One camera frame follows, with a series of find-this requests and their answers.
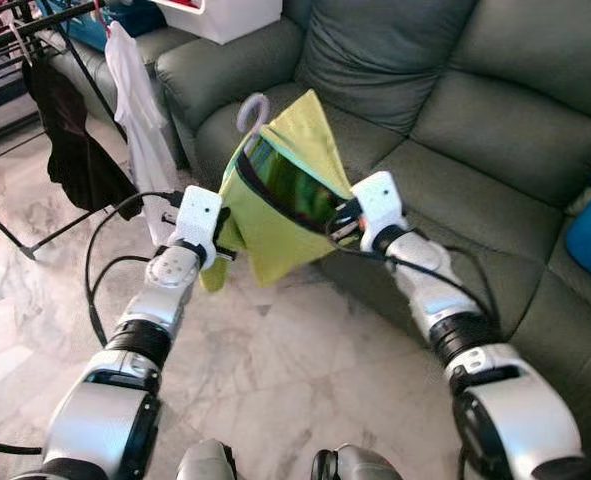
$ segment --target black garment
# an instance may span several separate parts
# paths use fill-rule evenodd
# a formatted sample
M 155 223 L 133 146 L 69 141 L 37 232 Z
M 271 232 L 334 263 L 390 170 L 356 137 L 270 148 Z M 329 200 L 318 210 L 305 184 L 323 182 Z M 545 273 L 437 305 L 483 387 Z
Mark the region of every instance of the black garment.
M 53 149 L 48 161 L 51 181 L 61 183 L 78 208 L 96 211 L 116 206 L 137 193 L 110 155 L 86 131 L 87 110 L 71 81 L 44 61 L 22 65 L 24 82 L 37 103 Z M 137 215 L 142 201 L 120 211 L 125 219 Z

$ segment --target sofa backrest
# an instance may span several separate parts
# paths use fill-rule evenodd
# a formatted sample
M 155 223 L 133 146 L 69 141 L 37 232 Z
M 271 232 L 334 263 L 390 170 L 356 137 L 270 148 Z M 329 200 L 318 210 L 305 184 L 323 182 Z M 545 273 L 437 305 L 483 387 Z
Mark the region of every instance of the sofa backrest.
M 591 174 L 591 1 L 479 0 L 411 138 L 568 204 Z
M 475 0 L 312 3 L 296 79 L 324 101 L 406 134 Z
M 313 0 L 284 0 L 282 14 L 304 30 L 308 28 Z

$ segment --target clothes hanger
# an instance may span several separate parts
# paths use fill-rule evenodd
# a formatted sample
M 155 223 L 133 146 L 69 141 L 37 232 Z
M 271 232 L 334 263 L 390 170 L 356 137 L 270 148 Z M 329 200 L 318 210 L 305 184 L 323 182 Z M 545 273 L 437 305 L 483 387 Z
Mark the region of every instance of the clothes hanger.
M 93 0 L 93 3 L 95 4 L 95 16 L 97 17 L 97 21 L 102 24 L 102 27 L 104 27 L 104 33 L 106 34 L 106 38 L 110 38 L 111 29 L 108 28 L 108 25 L 106 25 L 104 15 L 102 15 L 102 11 L 99 8 L 99 0 Z
M 26 44 L 24 43 L 22 36 L 17 31 L 17 27 L 15 27 L 15 23 L 14 22 L 9 23 L 8 28 L 10 29 L 11 32 L 13 32 L 13 35 L 15 35 L 15 38 L 17 39 L 17 43 L 19 44 L 19 48 L 22 49 L 22 53 L 24 54 L 24 58 L 26 58 L 28 65 L 31 68 L 33 68 L 33 60 L 31 59 L 31 55 L 30 55 L 30 53 L 28 53 L 28 49 L 26 48 Z
M 253 111 L 257 111 L 257 119 L 249 130 L 251 137 L 249 138 L 246 146 L 244 147 L 244 153 L 250 155 L 253 151 L 253 147 L 259 139 L 259 130 L 262 125 L 268 120 L 268 113 L 270 112 L 270 102 L 266 95 L 262 93 L 254 93 L 248 97 L 237 112 L 237 130 L 240 133 L 244 133 L 248 129 L 248 118 Z

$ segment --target white shirt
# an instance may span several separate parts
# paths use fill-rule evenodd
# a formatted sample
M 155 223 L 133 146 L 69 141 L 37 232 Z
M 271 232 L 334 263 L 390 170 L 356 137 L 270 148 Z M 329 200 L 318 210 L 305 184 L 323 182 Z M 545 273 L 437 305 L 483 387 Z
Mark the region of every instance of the white shirt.
M 116 21 L 105 48 L 106 63 L 117 86 L 115 120 L 126 130 L 131 172 L 140 192 L 171 191 L 175 165 L 162 134 L 166 121 L 157 108 L 146 67 L 135 40 Z M 158 197 L 144 198 L 144 216 L 157 246 L 166 243 L 174 226 L 162 222 L 164 212 L 176 213 Z

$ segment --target cable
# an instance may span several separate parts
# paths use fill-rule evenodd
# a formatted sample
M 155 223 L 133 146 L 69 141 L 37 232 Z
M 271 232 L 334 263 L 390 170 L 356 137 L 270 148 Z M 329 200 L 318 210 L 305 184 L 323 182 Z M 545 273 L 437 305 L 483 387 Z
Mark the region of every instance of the cable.
M 340 245 L 331 236 L 331 233 L 330 233 L 330 227 L 333 224 L 333 222 L 335 221 L 335 219 L 337 218 L 337 216 L 338 216 L 338 213 L 336 212 L 335 215 L 328 221 L 328 223 L 326 224 L 326 228 L 325 228 L 326 238 L 331 243 L 331 245 L 333 245 L 333 247 L 335 247 L 337 250 L 344 252 L 344 253 L 348 253 L 349 255 L 355 255 L 357 257 L 367 258 L 369 260 L 376 260 L 376 261 L 383 262 L 383 263 L 393 262 L 396 265 L 399 265 L 401 267 L 407 267 L 407 268 L 410 268 L 411 270 L 415 270 L 417 272 L 423 273 L 424 275 L 428 275 L 430 277 L 436 278 L 437 280 L 440 280 L 440 281 L 450 285 L 451 287 L 459 290 L 464 295 L 466 295 L 471 300 L 473 300 L 477 304 L 479 309 L 482 311 L 484 316 L 486 316 L 488 321 L 491 322 L 493 325 L 496 324 L 496 322 L 494 320 L 494 316 L 491 313 L 491 311 L 489 310 L 489 308 L 486 306 L 486 304 L 473 291 L 471 291 L 470 289 L 468 289 L 467 287 L 465 287 L 463 285 L 459 285 L 458 283 L 454 282 L 450 278 L 445 277 L 444 275 L 441 275 L 437 272 L 434 272 L 433 270 L 429 270 L 428 268 L 422 267 L 421 265 L 417 265 L 416 263 L 407 262 L 406 260 L 400 260 L 399 258 L 395 258 L 395 257 L 387 257 L 386 255 L 382 255 L 382 254 L 376 253 L 376 252 L 362 252 L 359 250 L 354 250 L 352 248 L 346 248 L 346 247 L 343 247 L 342 245 Z
M 95 332 L 95 336 L 99 340 L 99 343 L 102 347 L 106 346 L 106 334 L 104 333 L 104 328 L 102 327 L 102 321 L 97 313 L 97 309 L 95 308 L 95 304 L 93 303 L 93 291 L 90 285 L 90 272 L 91 272 L 91 253 L 93 251 L 93 245 L 95 244 L 95 240 L 97 239 L 97 235 L 101 231 L 102 227 L 106 225 L 106 223 L 113 218 L 120 210 L 125 207 L 128 207 L 136 200 L 139 200 L 143 197 L 160 197 L 165 200 L 171 199 L 172 194 L 163 193 L 163 192 L 141 192 L 135 195 L 128 197 L 122 203 L 115 207 L 111 213 L 109 213 L 104 220 L 102 220 L 99 225 L 95 228 L 93 235 L 91 236 L 91 240 L 88 243 L 88 248 L 86 249 L 86 261 L 84 265 L 84 293 L 86 294 L 86 301 L 88 302 L 88 314 L 91 320 L 91 326 L 93 327 L 93 331 Z
M 97 276 L 97 279 L 93 284 L 93 288 L 91 288 L 91 300 L 93 301 L 93 304 L 95 304 L 95 295 L 97 295 L 99 284 L 104 278 L 104 276 L 108 273 L 110 268 L 119 262 L 124 262 L 127 260 L 132 260 L 134 262 L 149 262 L 151 259 L 148 257 L 140 257 L 139 255 L 122 255 L 121 257 L 114 258 L 113 260 L 108 262 L 106 266 L 102 269 L 102 271 L 99 272 L 99 275 Z
M 470 250 L 467 250 L 465 248 L 457 247 L 455 245 L 446 245 L 446 246 L 444 246 L 444 248 L 446 250 L 448 250 L 449 252 L 459 253 L 463 257 L 466 257 L 473 264 L 473 267 L 475 268 L 475 270 L 477 270 L 477 274 L 481 278 L 482 284 L 484 286 L 484 293 L 486 294 L 486 298 L 489 303 L 489 309 L 490 309 L 491 313 L 493 314 L 491 319 L 495 323 L 495 328 L 499 332 L 500 331 L 499 307 L 497 306 L 497 299 L 495 298 L 495 294 L 493 293 L 493 289 L 491 288 L 491 283 L 488 280 L 488 276 L 486 275 L 486 272 L 484 271 L 484 267 L 482 266 L 482 262 L 480 262 L 479 258 L 477 258 Z
M 99 289 L 99 285 L 102 282 L 102 279 L 108 273 L 108 271 L 110 270 L 110 268 L 113 265 L 116 265 L 117 263 L 123 262 L 123 261 L 126 261 L 126 260 L 132 260 L 132 261 L 136 261 L 136 262 L 148 262 L 150 260 L 150 258 L 148 258 L 148 257 L 140 257 L 138 255 L 123 255 L 121 257 L 114 258 L 113 260 L 111 260 L 110 262 L 108 262 L 108 264 L 106 264 L 104 266 L 104 268 L 102 269 L 102 271 L 99 272 L 99 275 L 97 276 L 97 279 L 95 280 L 95 283 L 93 284 L 93 288 L 91 288 L 90 297 L 87 297 L 87 301 L 88 301 L 89 311 L 95 312 L 95 322 L 100 327 L 102 326 L 102 321 L 99 318 L 99 313 L 97 313 L 97 307 L 95 306 L 95 297 L 97 296 L 97 290 Z
M 8 445 L 0 443 L 0 453 L 7 453 L 9 455 L 41 455 L 41 447 L 19 447 L 17 445 Z
M 466 449 L 462 445 L 459 449 L 459 456 L 457 457 L 457 480 L 464 480 L 466 473 Z

